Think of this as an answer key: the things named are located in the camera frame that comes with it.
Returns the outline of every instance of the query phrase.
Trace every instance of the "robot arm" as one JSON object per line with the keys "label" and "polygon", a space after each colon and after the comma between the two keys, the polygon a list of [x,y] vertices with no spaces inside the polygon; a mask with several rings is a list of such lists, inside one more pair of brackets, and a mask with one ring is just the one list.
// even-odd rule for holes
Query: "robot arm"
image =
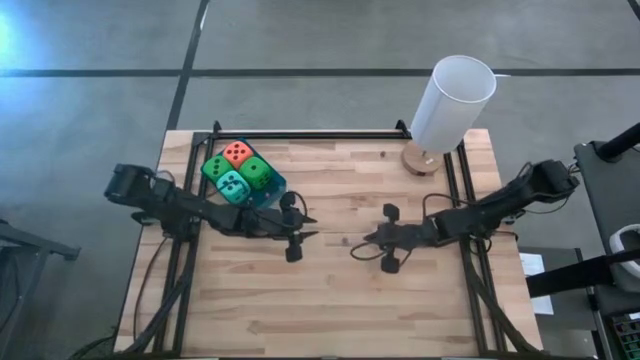
{"label": "robot arm", "polygon": [[[411,251],[416,247],[444,246],[465,236],[488,238],[500,226],[502,219],[521,216],[524,208],[534,202],[551,204],[564,200],[578,185],[578,179],[571,176],[560,161],[527,164],[504,188],[479,201],[467,203],[464,208],[425,214],[421,225],[396,225],[399,209],[385,204],[383,214],[389,222],[380,224],[378,230],[365,236],[364,240],[386,252],[382,258],[382,270],[397,273],[400,261],[393,256],[396,247]],[[423,205],[430,196],[446,197],[427,195]]]}
{"label": "robot arm", "polygon": [[148,224],[149,219],[159,220],[165,234],[182,241],[193,236],[194,217],[206,220],[227,236],[288,240],[288,262],[302,258],[300,245],[316,233],[299,231],[303,224],[316,221],[293,207],[293,192],[282,196],[280,210],[215,204],[176,187],[173,181],[157,177],[149,168],[118,164],[105,196],[113,203],[142,209],[131,217],[142,225]]}

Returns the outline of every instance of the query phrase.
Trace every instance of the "black floor stripe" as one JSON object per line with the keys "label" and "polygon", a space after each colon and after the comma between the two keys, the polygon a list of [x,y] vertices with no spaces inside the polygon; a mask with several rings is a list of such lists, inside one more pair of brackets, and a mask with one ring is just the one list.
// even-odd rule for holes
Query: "black floor stripe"
{"label": "black floor stripe", "polygon": [[0,77],[6,78],[47,78],[47,77],[174,77],[182,75],[180,69],[95,69],[95,70],[26,70],[0,69]]}
{"label": "black floor stripe", "polygon": [[182,104],[184,103],[184,96],[187,93],[187,85],[189,85],[189,77],[191,69],[193,68],[193,62],[196,59],[196,51],[198,50],[198,43],[200,42],[200,35],[202,35],[202,26],[204,16],[209,6],[209,0],[201,0],[198,12],[196,14],[196,21],[193,24],[193,30],[191,31],[191,40],[189,41],[189,47],[187,48],[187,55],[182,65],[182,75],[178,80],[178,88],[176,94],[173,97],[173,103],[171,104],[171,111],[169,112],[169,119],[167,120],[167,130],[175,130],[178,127],[178,120],[180,119],[180,111],[182,110]]}
{"label": "black floor stripe", "polygon": [[[195,69],[195,78],[282,78],[282,77],[423,77],[432,69]],[[614,69],[493,69],[508,76],[639,76],[640,68]]]}
{"label": "black floor stripe", "polygon": [[[191,69],[195,47],[185,59],[185,69],[99,69],[99,70],[0,70],[7,78],[64,77],[176,77],[186,90],[188,78],[281,78],[281,77],[424,77],[432,69]],[[518,77],[554,76],[639,76],[640,68],[609,69],[493,69],[497,75]]]}
{"label": "black floor stripe", "polygon": [[636,14],[638,20],[640,20],[640,4],[638,4],[636,0],[627,0],[627,2],[629,3],[629,6],[631,6],[633,13]]}

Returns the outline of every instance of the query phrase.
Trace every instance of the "dice pile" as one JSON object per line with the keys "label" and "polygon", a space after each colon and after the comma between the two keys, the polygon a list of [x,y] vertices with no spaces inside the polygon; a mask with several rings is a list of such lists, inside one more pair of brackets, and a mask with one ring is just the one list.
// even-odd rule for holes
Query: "dice pile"
{"label": "dice pile", "polygon": [[234,141],[201,170],[229,203],[242,204],[271,180],[271,167],[256,155],[243,141]]}

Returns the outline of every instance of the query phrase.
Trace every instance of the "wooden tabletop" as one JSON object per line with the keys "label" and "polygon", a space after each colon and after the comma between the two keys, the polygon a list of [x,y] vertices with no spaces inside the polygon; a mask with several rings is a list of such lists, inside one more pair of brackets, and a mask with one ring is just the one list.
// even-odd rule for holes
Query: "wooden tabletop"
{"label": "wooden tabletop", "polygon": [[[192,131],[170,131],[165,138],[158,169],[171,171],[178,184],[184,182],[191,137]],[[465,141],[481,198],[501,186],[491,141],[484,129],[470,130]],[[449,193],[444,167],[430,177],[413,176],[404,169],[400,152],[405,142],[250,141],[287,179],[288,188],[304,196],[309,216],[318,220],[305,230],[320,233],[305,241],[304,259],[289,264],[284,260],[283,242],[225,237],[203,225],[182,355],[476,355],[457,244],[415,250],[396,275],[381,272],[379,261],[359,262],[349,256],[350,248],[384,220],[384,203],[400,208],[402,222],[419,222],[425,194]],[[216,142],[214,151],[226,144]],[[456,171],[463,189],[457,166]],[[211,200],[223,201],[218,195]],[[450,207],[448,200],[434,198],[427,211]],[[158,227],[143,231],[116,350],[132,342],[135,300],[162,239]],[[160,303],[169,248],[164,246],[151,273],[141,302],[138,333]],[[362,250],[363,255],[375,253],[375,249]],[[494,237],[489,258],[501,306],[527,340],[540,348],[514,239]],[[493,348],[486,309],[483,318]],[[173,326],[169,329],[167,348],[173,339]]]}

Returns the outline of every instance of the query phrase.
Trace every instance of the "concrete floor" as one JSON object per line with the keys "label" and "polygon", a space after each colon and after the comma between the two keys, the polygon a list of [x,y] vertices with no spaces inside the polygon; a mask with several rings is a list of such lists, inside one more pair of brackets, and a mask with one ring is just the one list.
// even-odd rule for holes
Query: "concrete floor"
{"label": "concrete floor", "polygon": [[[199,4],[4,0],[0,76],[181,69]],[[456,53],[493,68],[640,64],[640,21],[624,0],[220,0],[203,25],[196,69],[432,68]],[[427,80],[191,79],[177,127],[389,128],[412,118]],[[102,191],[118,162],[155,166],[177,85],[178,77],[0,77],[0,218],[83,248],[74,263],[49,262],[11,359],[66,358],[117,325],[140,227]],[[489,128],[507,181],[525,161],[569,162],[574,144],[637,122],[639,93],[633,76],[502,77],[476,126]],[[523,245],[602,252],[583,189],[516,230]],[[542,330],[551,350],[580,348]]]}

